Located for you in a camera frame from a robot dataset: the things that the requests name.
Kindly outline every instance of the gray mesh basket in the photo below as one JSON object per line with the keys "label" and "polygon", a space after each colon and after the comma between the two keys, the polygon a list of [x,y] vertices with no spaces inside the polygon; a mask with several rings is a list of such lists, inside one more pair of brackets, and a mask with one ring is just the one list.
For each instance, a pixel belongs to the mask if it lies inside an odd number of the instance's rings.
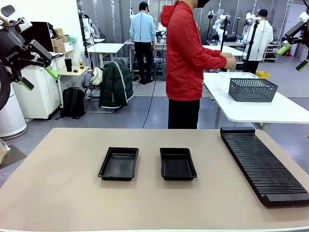
{"label": "gray mesh basket", "polygon": [[266,79],[231,78],[228,94],[237,102],[272,102],[277,88]]}

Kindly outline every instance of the black face mask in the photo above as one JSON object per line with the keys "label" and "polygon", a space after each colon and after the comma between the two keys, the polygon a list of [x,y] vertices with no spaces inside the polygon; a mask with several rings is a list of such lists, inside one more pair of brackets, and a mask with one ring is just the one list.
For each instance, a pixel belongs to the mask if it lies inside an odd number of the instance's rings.
{"label": "black face mask", "polygon": [[198,0],[197,2],[197,8],[204,8],[204,6],[206,5],[207,2],[209,2],[210,0]]}

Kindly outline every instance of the black cup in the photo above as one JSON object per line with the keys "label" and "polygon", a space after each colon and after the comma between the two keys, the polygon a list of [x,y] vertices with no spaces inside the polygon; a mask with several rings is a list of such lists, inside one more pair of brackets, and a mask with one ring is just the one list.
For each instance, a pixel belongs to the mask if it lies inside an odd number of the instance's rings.
{"label": "black cup", "polygon": [[71,59],[64,59],[64,62],[66,63],[67,71],[72,72],[72,60]]}

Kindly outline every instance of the red jacket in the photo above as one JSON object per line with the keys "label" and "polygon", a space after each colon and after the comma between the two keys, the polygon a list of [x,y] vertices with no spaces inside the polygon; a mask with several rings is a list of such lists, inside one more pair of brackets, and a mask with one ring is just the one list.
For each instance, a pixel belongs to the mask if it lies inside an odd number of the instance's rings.
{"label": "red jacket", "polygon": [[202,97],[203,72],[226,65],[221,51],[204,48],[191,8],[178,2],[165,6],[161,23],[167,30],[166,93],[169,99],[193,101]]}

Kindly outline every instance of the green jacket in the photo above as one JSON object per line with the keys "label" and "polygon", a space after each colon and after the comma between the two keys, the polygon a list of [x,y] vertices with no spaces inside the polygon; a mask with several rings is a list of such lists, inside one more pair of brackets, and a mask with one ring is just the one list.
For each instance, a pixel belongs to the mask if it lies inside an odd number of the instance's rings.
{"label": "green jacket", "polygon": [[127,102],[132,96],[132,74],[125,62],[120,59],[104,65],[99,107],[127,106]]}

